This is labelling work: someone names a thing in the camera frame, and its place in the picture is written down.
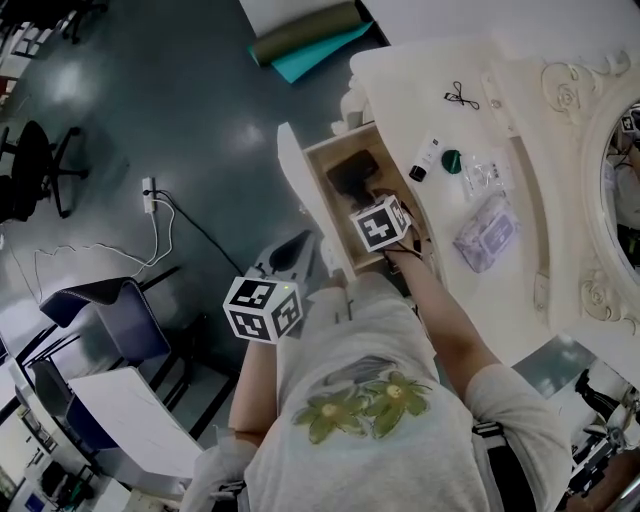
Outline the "person's grey flower-print shirt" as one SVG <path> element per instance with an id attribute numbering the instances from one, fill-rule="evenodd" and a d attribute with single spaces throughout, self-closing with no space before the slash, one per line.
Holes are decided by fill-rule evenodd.
<path id="1" fill-rule="evenodd" d="M 312 298 L 277 350 L 278 417 L 259 447 L 222 431 L 180 512 L 554 512 L 571 450 L 512 368 L 454 390 L 411 292 L 364 273 Z"/>

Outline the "clear plastic packet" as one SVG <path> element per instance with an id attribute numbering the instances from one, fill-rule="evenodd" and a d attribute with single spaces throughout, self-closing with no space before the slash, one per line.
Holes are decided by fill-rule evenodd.
<path id="1" fill-rule="evenodd" d="M 514 188 L 508 153 L 502 147 L 492 148 L 480 155 L 463 154 L 461 174 L 465 198 L 468 201 L 475 201 L 495 191 Z"/>

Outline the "rolled olive mat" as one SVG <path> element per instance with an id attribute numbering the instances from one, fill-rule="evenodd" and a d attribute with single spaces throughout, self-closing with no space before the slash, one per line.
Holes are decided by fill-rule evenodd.
<path id="1" fill-rule="evenodd" d="M 262 9 L 252 21 L 256 39 L 249 47 L 259 66 L 362 24 L 355 0 L 252 0 L 250 4 Z"/>

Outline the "cream white vanity dressing table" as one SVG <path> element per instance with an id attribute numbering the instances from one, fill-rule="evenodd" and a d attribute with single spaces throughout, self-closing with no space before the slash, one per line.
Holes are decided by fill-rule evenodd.
<path id="1" fill-rule="evenodd" d="M 350 67 L 386 148 L 417 196 L 445 286 L 494 353 L 513 365 L 575 324 L 580 304 L 576 288 L 563 298 L 534 299 L 539 281 L 554 283 L 550 229 L 533 163 L 522 141 L 508 137 L 499 125 L 485 93 L 483 78 L 500 56 L 490 39 L 434 40 L 361 52 Z M 479 103 L 478 111 L 443 99 L 455 80 L 465 98 Z M 427 131 L 440 137 L 444 148 L 462 154 L 498 147 L 508 153 L 514 188 L 507 197 L 520 230 L 483 273 L 475 273 L 453 245 L 483 198 L 468 201 L 462 177 L 447 173 L 438 158 L 422 182 L 409 178 Z"/>

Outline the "cream large wooden drawer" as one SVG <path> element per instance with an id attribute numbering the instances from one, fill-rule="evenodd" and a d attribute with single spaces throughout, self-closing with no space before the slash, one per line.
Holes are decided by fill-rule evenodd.
<path id="1" fill-rule="evenodd" d="M 291 125 L 284 123 L 278 127 L 277 149 L 284 176 L 324 235 L 333 262 L 348 280 L 379 268 L 383 259 L 379 253 L 367 252 L 350 219 L 350 215 L 360 209 L 360 202 L 339 192 L 329 178 L 335 167 L 352 175 L 352 168 L 342 163 L 360 151 L 368 151 L 378 165 L 378 170 L 364 181 L 365 190 L 374 197 L 395 194 L 413 215 L 422 235 L 423 250 L 429 250 L 428 223 L 417 196 L 392 159 L 375 124 L 303 148 Z"/>

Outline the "black eyelash curler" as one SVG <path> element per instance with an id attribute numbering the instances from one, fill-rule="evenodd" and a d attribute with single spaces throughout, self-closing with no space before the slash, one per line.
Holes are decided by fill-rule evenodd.
<path id="1" fill-rule="evenodd" d="M 451 103 L 457 103 L 457 104 L 460 104 L 461 106 L 469 106 L 475 111 L 478 111 L 480 109 L 480 105 L 477 101 L 464 97 L 462 93 L 462 83 L 460 81 L 458 80 L 453 81 L 452 87 L 453 87 L 452 91 L 447 91 L 444 94 L 443 99 L 445 101 L 448 101 Z"/>

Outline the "black cylindrical case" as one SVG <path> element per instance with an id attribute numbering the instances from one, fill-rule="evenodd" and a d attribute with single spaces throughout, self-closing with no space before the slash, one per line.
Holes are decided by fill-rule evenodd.
<path id="1" fill-rule="evenodd" d="M 379 165 L 368 150 L 360 150 L 329 169 L 326 176 L 337 193 L 351 200 L 351 211 L 372 206 L 380 197 L 394 191 L 379 187 L 370 191 L 367 180 L 379 172 Z"/>

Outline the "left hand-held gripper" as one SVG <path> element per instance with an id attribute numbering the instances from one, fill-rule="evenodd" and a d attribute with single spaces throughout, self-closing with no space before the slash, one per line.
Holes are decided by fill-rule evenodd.
<path id="1" fill-rule="evenodd" d="M 276 344 L 298 325 L 315 245 L 310 230 L 275 242 L 244 276 L 234 279 L 223 309 L 236 337 Z"/>

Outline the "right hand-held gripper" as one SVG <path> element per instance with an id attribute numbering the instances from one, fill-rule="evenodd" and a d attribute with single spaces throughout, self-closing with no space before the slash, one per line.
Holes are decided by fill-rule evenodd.
<path id="1" fill-rule="evenodd" d="M 411 226 L 409 215 L 395 195 L 377 198 L 373 205 L 351 214 L 350 220 L 369 253 L 401 241 Z"/>

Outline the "oval mirror with ornate frame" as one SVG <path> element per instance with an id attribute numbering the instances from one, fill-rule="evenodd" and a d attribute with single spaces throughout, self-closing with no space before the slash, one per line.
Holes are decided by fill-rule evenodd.
<path id="1" fill-rule="evenodd" d="M 553 62 L 541 71 L 549 107 L 577 145 L 580 206 L 590 242 L 580 283 L 585 313 L 640 336 L 640 54 Z"/>

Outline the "white marble-look table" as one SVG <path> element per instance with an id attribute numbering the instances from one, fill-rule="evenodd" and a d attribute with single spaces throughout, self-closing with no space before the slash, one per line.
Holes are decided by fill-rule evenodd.
<path id="1" fill-rule="evenodd" d="M 190 480 L 200 445 L 134 367 L 75 378 L 69 386 L 115 443 L 144 471 Z"/>

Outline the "person's left forearm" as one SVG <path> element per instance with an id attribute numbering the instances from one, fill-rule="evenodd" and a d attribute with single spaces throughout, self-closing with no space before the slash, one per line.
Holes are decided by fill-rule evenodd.
<path id="1" fill-rule="evenodd" d="M 276 346 L 250 342 L 231 403 L 228 426 L 237 439 L 259 447 L 277 417 Z"/>

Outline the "white tube with black cap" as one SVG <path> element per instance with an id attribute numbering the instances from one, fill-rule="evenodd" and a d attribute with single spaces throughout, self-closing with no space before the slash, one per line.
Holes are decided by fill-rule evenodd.
<path id="1" fill-rule="evenodd" d="M 427 131 L 409 169 L 409 178 L 422 182 L 429 175 L 441 150 L 441 138 Z"/>

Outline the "black office chair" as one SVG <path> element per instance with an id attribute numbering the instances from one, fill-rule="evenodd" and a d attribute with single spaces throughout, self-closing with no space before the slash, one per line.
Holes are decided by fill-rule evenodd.
<path id="1" fill-rule="evenodd" d="M 93 11 L 106 13 L 109 0 L 3 0 L 0 7 L 0 33 L 10 33 L 22 23 L 33 23 L 39 29 L 54 29 L 69 14 L 71 28 L 63 30 L 63 38 L 73 44 L 80 41 L 81 21 Z"/>
<path id="2" fill-rule="evenodd" d="M 70 210 L 61 205 L 59 178 L 76 177 L 82 180 L 89 170 L 65 170 L 60 167 L 72 137 L 79 136 L 81 128 L 71 127 L 60 144 L 50 143 L 41 127 L 29 121 L 19 141 L 7 141 L 9 129 L 0 134 L 0 159 L 7 153 L 13 156 L 9 175 L 0 175 L 0 224 L 6 221 L 26 222 L 35 212 L 37 203 L 53 197 L 59 216 L 68 218 Z"/>

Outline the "person's white shoe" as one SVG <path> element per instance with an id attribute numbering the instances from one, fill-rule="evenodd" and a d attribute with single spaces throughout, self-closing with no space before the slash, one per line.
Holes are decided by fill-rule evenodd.
<path id="1" fill-rule="evenodd" d="M 332 244 L 327 238 L 320 243 L 320 255 L 329 277 L 333 277 L 342 269 L 339 259 L 333 252 Z"/>

